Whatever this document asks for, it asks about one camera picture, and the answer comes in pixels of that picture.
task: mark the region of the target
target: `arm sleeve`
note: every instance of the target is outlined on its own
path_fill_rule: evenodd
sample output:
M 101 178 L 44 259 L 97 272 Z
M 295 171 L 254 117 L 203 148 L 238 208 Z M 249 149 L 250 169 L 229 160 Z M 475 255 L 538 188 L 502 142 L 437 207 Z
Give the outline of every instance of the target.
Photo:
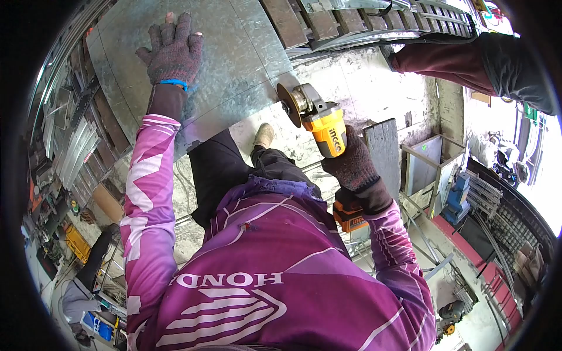
M 429 349 L 435 342 L 436 326 L 431 293 L 416 262 L 410 237 L 395 201 L 374 216 L 364 216 L 369 223 L 371 250 L 377 280 L 384 283 L 401 302 L 414 330 L 415 347 Z
M 121 220 L 129 343 L 137 342 L 149 318 L 156 315 L 177 270 L 172 192 L 179 126 L 166 116 L 144 116 L 131 158 Z
M 85 312 L 85 311 L 96 311 L 99 312 L 101 311 L 101 303 L 97 300 L 76 300 L 76 301 L 72 301 L 69 302 L 65 305 L 62 306 L 63 307 L 63 312 L 67 312 L 67 311 L 81 311 L 81 312 Z

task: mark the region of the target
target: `person's arm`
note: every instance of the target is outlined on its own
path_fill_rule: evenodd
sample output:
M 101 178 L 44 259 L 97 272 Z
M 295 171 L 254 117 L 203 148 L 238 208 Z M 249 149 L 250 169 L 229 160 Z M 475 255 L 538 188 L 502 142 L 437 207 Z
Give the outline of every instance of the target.
M 84 298 L 83 300 L 76 300 L 68 302 L 62 305 L 62 311 L 65 315 L 72 314 L 73 311 L 79 311 L 80 313 L 86 311 L 101 311 L 101 303 L 97 300 L 88 300 Z
M 121 220 L 129 343 L 152 325 L 160 301 L 177 270 L 174 261 L 172 207 L 174 138 L 187 93 L 201 62 L 202 37 L 189 34 L 191 18 L 184 13 L 173 24 L 151 26 L 152 51 L 137 50 L 153 84 L 147 114 L 137 132 L 125 190 Z
M 418 332 L 417 347 L 428 349 L 436 336 L 433 304 L 427 282 L 416 263 L 412 244 L 396 202 L 377 174 L 366 145 L 347 128 L 347 149 L 339 157 L 322 161 L 324 170 L 352 191 L 371 229 L 371 249 L 377 279 L 400 301 L 411 327 Z

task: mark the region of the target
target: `gloved hand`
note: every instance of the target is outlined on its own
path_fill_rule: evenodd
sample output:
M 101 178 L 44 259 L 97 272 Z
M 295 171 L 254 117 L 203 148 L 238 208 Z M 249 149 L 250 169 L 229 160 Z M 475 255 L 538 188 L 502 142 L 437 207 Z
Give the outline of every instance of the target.
M 346 125 L 347 147 L 336 158 L 322 160 L 322 169 L 339 181 L 340 186 L 352 191 L 367 215 L 375 215 L 392 204 L 383 180 L 373 166 L 369 150 L 352 126 Z
M 188 86 L 201 65 L 203 34 L 190 34 L 191 15 L 183 13 L 174 25 L 174 13 L 166 14 L 164 24 L 148 30 L 152 51 L 142 47 L 137 56 L 148 66 L 152 84 L 147 115 L 162 115 L 178 122 L 182 119 Z
M 340 185 L 352 192 L 362 191 L 380 177 L 373 166 L 369 150 L 352 126 L 346 125 L 347 147 L 336 158 L 322 160 L 322 168 L 339 181 Z
M 190 34 L 191 15 L 187 12 L 173 23 L 172 12 L 166 15 L 166 23 L 152 25 L 148 30 L 152 51 L 145 47 L 137 49 L 137 56 L 147 65 L 147 74 L 152 85 L 160 83 L 179 84 L 187 91 L 201 65 L 203 35 Z

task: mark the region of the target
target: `ingco logo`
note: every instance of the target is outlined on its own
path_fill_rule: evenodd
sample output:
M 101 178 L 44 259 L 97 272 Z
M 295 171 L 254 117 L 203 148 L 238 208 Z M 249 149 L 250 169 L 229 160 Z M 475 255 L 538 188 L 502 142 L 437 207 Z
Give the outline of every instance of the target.
M 336 150 L 336 152 L 340 152 L 342 150 L 342 146 L 339 143 L 339 138 L 338 138 L 338 134 L 336 133 L 335 129 L 330 129 L 328 130 L 328 134 L 330 135 L 330 138 L 332 139 L 332 144 L 334 145 L 334 150 Z
M 157 347 L 189 343 L 182 347 L 193 348 L 214 345 L 215 341 L 234 343 L 261 330 L 287 311 L 283 302 L 259 289 L 203 288 L 197 291 L 201 295 L 194 295 L 193 299 L 199 304 L 188 307 L 181 313 L 182 318 L 167 325 L 165 333 L 170 334 L 163 335 Z

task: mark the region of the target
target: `purple shirt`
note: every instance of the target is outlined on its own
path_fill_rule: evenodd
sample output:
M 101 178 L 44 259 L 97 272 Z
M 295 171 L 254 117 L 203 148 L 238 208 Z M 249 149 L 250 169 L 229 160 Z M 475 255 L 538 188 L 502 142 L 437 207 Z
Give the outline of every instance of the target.
M 131 350 L 433 346 L 429 288 L 396 203 L 365 217 L 376 279 L 347 257 L 325 202 L 256 191 L 261 178 L 227 193 L 203 247 L 178 271 L 171 199 L 179 126 L 144 116 L 131 160 L 121 221 Z

